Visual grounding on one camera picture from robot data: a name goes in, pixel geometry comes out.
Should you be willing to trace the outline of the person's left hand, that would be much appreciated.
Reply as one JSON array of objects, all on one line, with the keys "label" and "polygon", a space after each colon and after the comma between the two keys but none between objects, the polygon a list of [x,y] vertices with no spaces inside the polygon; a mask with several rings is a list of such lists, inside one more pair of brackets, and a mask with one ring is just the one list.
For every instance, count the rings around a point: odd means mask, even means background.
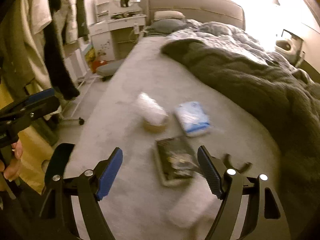
[{"label": "person's left hand", "polygon": [[21,158],[23,155],[23,146],[20,140],[11,145],[11,153],[12,159],[7,167],[5,167],[5,165],[1,161],[1,173],[3,174],[3,177],[8,181],[13,181],[20,175],[22,167]]}]

